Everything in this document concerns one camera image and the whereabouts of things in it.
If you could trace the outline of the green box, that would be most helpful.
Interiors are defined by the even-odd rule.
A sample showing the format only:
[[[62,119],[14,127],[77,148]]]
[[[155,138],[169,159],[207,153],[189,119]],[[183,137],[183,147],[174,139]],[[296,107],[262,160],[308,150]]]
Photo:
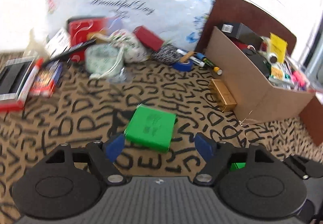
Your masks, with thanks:
[[[166,153],[174,131],[176,115],[140,104],[137,106],[124,135],[126,140],[151,150]]]
[[[234,163],[232,163],[231,164],[231,166],[230,166],[230,171],[231,172],[233,172],[233,171],[236,171],[236,170],[238,170],[238,169],[242,169],[242,168],[244,168],[245,167],[245,165],[246,165],[246,163],[245,162],[234,162]]]

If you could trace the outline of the patterned tape roll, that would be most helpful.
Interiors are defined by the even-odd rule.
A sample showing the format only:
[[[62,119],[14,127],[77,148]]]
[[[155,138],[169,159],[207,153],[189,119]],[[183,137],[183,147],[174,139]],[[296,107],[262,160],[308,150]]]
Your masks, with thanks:
[[[95,44],[85,52],[86,71],[96,77],[116,76],[124,68],[123,54],[111,44]]]

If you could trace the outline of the floral drawstring pouch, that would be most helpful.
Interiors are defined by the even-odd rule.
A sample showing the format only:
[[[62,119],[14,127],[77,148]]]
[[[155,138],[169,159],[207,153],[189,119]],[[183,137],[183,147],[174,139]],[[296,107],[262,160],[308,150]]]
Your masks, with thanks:
[[[141,44],[138,38],[125,29],[113,32],[110,36],[100,33],[94,34],[95,44],[111,44],[123,54],[124,67],[126,63],[140,63],[149,59],[148,50]],[[90,74],[91,80],[107,79],[108,77],[96,77]]]

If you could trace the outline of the letter pattern table mat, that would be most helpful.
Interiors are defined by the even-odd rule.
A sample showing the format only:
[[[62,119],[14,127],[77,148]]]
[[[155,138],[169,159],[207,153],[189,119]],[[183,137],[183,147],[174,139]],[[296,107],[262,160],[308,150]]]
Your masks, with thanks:
[[[322,161],[322,146],[297,117],[241,126],[234,113],[221,112],[206,69],[185,73],[143,62],[128,70],[126,83],[109,84],[89,80],[81,65],[68,64],[50,98],[32,97],[23,111],[1,114],[1,223],[20,217],[10,189],[43,156],[59,144],[79,148],[122,133],[139,104],[175,114],[175,131],[166,154],[127,143],[115,163],[124,175],[195,176],[204,167],[193,143],[199,132],[235,146],[261,144],[278,159],[300,155]]]

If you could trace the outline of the gold rectangular box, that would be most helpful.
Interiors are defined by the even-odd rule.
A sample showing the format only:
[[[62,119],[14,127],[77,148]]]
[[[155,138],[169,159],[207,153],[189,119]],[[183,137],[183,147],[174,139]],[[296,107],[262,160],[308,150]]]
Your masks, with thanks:
[[[222,80],[211,79],[209,89],[215,97],[221,112],[233,111],[237,106],[237,102]]]

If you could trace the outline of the clear adhesive hook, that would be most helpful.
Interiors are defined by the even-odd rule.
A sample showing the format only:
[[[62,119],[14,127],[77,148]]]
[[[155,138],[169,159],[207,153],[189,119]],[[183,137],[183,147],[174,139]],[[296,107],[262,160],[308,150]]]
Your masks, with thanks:
[[[123,67],[117,75],[108,77],[106,81],[110,84],[124,84],[131,83],[133,79],[133,73],[131,71],[128,71],[126,67]]]

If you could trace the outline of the playing card pack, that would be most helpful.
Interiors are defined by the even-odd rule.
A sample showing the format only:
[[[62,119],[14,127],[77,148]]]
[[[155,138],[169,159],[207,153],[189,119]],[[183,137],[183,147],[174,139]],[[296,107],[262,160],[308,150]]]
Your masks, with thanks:
[[[29,96],[51,97],[60,79],[63,64],[59,61],[48,64],[37,74],[35,81],[29,90]]]

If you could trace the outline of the blue tape roll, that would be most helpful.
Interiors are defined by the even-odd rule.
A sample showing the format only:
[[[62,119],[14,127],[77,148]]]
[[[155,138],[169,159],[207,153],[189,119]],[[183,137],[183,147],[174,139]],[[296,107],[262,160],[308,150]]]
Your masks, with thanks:
[[[186,60],[185,62],[176,62],[172,65],[172,67],[177,71],[188,72],[193,69],[193,65],[192,60]]]

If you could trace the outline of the blue cap marker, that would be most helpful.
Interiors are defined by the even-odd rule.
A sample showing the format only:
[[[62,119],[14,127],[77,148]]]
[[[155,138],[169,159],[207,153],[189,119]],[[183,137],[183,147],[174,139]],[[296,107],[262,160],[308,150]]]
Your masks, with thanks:
[[[182,50],[182,49],[177,49],[176,51],[177,51],[177,53],[179,53],[181,56],[183,56],[183,55],[185,55],[187,52],[189,52],[189,51],[185,51],[185,50]],[[192,56],[192,57],[190,58],[190,60],[192,60],[192,61],[193,61],[193,63],[194,63],[195,65],[199,66],[199,67],[202,67],[202,68],[203,68],[203,67],[205,66],[205,63],[204,63],[204,62],[202,62],[201,60],[197,59],[195,56]]]

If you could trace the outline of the black white speckled scrubber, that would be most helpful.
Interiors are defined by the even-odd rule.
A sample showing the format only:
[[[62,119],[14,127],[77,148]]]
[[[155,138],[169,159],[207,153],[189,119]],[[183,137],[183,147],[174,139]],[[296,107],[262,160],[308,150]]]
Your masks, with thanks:
[[[173,65],[178,62],[182,55],[178,53],[178,48],[172,44],[163,45],[158,51],[151,54],[151,60],[166,64]]]

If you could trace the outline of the white barcode card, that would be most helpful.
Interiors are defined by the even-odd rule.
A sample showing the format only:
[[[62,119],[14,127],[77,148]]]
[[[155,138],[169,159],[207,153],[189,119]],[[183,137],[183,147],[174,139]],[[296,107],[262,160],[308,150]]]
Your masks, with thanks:
[[[65,28],[60,28],[59,31],[49,40],[45,46],[46,52],[50,58],[53,58],[70,48],[70,35]]]

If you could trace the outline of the yellow packet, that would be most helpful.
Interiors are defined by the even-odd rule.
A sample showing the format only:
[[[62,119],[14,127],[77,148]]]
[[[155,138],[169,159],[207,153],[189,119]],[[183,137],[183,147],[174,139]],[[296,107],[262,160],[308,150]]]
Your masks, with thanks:
[[[271,48],[270,52],[274,53],[279,63],[283,63],[287,51],[288,43],[274,33],[270,33]]]

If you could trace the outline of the clear plastic funnel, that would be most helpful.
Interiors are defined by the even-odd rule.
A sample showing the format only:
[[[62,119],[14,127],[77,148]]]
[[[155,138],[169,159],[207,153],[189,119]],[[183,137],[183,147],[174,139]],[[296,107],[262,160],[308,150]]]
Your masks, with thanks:
[[[43,58],[43,60],[49,59],[49,53],[45,48],[45,43],[35,39],[32,29],[29,32],[29,43],[24,50],[23,57],[34,57],[35,59]]]

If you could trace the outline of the black box in bin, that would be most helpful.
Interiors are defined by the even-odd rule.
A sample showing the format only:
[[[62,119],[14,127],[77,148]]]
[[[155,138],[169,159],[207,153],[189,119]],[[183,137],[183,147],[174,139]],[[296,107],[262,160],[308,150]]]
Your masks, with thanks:
[[[259,49],[263,39],[253,30],[243,23],[225,22],[217,25],[227,37],[234,38],[246,45],[252,45],[255,49]]]

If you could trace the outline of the red white gift box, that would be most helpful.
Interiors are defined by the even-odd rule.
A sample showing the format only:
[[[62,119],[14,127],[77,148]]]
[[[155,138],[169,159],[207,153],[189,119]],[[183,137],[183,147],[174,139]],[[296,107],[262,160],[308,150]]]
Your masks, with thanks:
[[[110,36],[113,32],[123,28],[121,19],[117,17],[73,17],[67,21],[67,30],[71,46],[84,43],[96,34]]]

